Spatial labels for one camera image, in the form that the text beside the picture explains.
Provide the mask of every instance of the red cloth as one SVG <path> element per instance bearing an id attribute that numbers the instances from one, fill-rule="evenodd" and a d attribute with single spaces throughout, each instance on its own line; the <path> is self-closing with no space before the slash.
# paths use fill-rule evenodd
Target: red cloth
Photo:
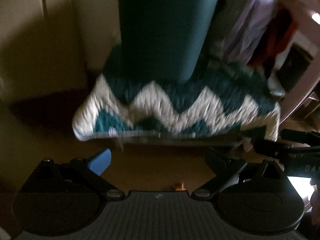
<path id="1" fill-rule="evenodd" d="M 286 8 L 279 9 L 276 17 L 269 23 L 248 65 L 264 66 L 266 77 L 270 77 L 276 56 L 286 50 L 297 28 L 298 24 L 290 12 Z"/>

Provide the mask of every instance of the zigzag patterned rug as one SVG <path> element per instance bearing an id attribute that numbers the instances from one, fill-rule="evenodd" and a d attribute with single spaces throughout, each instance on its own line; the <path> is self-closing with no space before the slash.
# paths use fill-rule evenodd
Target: zigzag patterned rug
<path id="1" fill-rule="evenodd" d="M 163 133 L 195 138 L 266 127 L 264 138 L 276 140 L 278 103 L 259 92 L 258 84 L 241 88 L 237 81 L 217 71 L 185 84 L 102 74 L 74 116 L 74 133 L 79 140 Z"/>

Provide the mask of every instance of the beige wall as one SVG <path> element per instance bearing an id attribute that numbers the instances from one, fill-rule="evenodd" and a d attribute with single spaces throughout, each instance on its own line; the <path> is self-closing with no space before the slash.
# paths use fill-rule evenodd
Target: beige wall
<path id="1" fill-rule="evenodd" d="M 70 0 L 0 0 L 0 99 L 86 87 Z"/>
<path id="2" fill-rule="evenodd" d="M 120 33 L 118 0 L 72 0 L 88 68 L 103 68 Z"/>

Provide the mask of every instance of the dark green fabric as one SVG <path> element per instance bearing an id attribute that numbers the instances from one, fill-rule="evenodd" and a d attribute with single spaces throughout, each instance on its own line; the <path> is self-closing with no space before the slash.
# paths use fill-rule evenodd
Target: dark green fabric
<path id="1" fill-rule="evenodd" d="M 217 0 L 119 0 L 121 75 L 149 82 L 187 81 Z"/>

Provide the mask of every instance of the metal bolt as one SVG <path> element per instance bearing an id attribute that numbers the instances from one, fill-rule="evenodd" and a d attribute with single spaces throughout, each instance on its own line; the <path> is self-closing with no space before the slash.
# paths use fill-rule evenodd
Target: metal bolt
<path id="1" fill-rule="evenodd" d="M 197 197 L 209 197 L 210 195 L 210 191 L 204 188 L 197 189 L 194 193 Z"/>
<path id="2" fill-rule="evenodd" d="M 118 198 L 121 197 L 123 192 L 119 189 L 111 189 L 107 192 L 107 196 L 111 198 Z"/>

